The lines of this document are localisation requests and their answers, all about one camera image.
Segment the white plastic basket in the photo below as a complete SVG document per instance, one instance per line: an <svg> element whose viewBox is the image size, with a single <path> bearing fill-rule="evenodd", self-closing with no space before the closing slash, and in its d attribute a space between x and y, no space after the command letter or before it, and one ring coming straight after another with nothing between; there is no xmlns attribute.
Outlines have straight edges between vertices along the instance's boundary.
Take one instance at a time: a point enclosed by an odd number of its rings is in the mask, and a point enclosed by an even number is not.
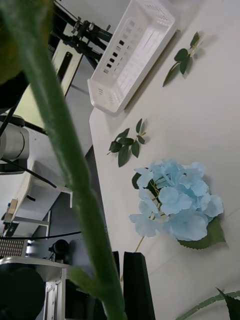
<svg viewBox="0 0 240 320"><path fill-rule="evenodd" d="M91 104L116 117L177 30L166 0L131 0L91 79Z"/></svg>

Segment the cylindrical part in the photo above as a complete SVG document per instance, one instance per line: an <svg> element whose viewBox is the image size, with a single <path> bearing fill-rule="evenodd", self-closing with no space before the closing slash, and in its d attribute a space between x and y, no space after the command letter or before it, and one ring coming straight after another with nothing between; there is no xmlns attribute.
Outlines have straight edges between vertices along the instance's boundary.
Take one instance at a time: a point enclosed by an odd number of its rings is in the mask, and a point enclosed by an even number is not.
<svg viewBox="0 0 240 320"><path fill-rule="evenodd" d="M15 160L21 158L21 153L25 147L25 138L22 130L26 131L24 134L29 135L26 129L19 128L13 124L8 124L0 137L0 159L2 157L8 160Z"/></svg>

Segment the leaf sprig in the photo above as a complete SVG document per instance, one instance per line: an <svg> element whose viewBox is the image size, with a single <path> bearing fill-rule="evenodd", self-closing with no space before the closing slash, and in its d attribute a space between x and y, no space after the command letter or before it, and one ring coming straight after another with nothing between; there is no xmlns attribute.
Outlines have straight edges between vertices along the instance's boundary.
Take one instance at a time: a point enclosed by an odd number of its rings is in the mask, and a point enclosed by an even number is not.
<svg viewBox="0 0 240 320"><path fill-rule="evenodd" d="M145 144L143 136L146 134L144 131L143 119L140 119L136 125L136 138L128 137L130 128L119 133L115 140L111 142L108 155L110 153L118 153L118 166L124 166L130 159L129 151L138 158L140 153L140 144Z"/></svg>
<svg viewBox="0 0 240 320"><path fill-rule="evenodd" d="M175 55L174 60L176 63L171 67L171 69L168 71L168 74L166 75L166 78L163 82L163 87L170 81L172 78L177 74L178 71L181 72L182 75L184 75L189 61L192 58L192 55L199 43L200 35L198 32L195 33L193 36L191 42L190 42L190 52L183 48L178 51L178 53Z"/></svg>

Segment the floor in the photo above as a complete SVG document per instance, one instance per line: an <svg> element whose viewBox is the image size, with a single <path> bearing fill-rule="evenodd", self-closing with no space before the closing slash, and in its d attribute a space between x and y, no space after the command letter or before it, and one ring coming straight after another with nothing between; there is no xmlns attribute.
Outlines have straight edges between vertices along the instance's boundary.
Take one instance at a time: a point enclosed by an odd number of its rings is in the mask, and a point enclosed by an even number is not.
<svg viewBox="0 0 240 320"><path fill-rule="evenodd" d="M93 147L91 147L85 159L91 176L91 187L95 191L103 219L105 219ZM75 214L73 213L73 210L69 207L69 197L70 196L68 194L61 193L51 208L52 214L50 236L81 231ZM45 232L45 227L38 227L33 237L45 236ZM90 261L81 234L68 235L64 238L56 237L45 240L35 240L32 243L32 246L29 248L29 255L31 257L41 259L49 258L51 253L48 251L48 249L58 239L65 239L70 244L70 262L75 266L81 266L84 269L89 270L91 272Z"/></svg>

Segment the table surface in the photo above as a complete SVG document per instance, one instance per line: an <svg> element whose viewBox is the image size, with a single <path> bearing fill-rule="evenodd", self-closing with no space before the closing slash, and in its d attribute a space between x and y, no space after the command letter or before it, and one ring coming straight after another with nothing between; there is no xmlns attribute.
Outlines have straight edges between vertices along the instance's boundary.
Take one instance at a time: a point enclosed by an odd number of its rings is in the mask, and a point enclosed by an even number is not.
<svg viewBox="0 0 240 320"><path fill-rule="evenodd" d="M211 193L224 205L222 228L226 244L204 250L181 246L164 233L145 238L146 258L155 317L174 320L203 300L240 290L240 2L239 0L172 1L181 12L181 32L158 59L129 105L112 118L94 109L90 127L109 238L113 251L133 252L141 237L130 222L139 197L131 184L135 168L162 158L206 166ZM185 77L178 74L166 87L164 79L174 56L187 48L194 33L202 34L197 58ZM116 135L130 127L135 136L140 118L146 141L139 158L118 168L115 155L106 155ZM192 320L225 320L228 311L218 302Z"/></svg>

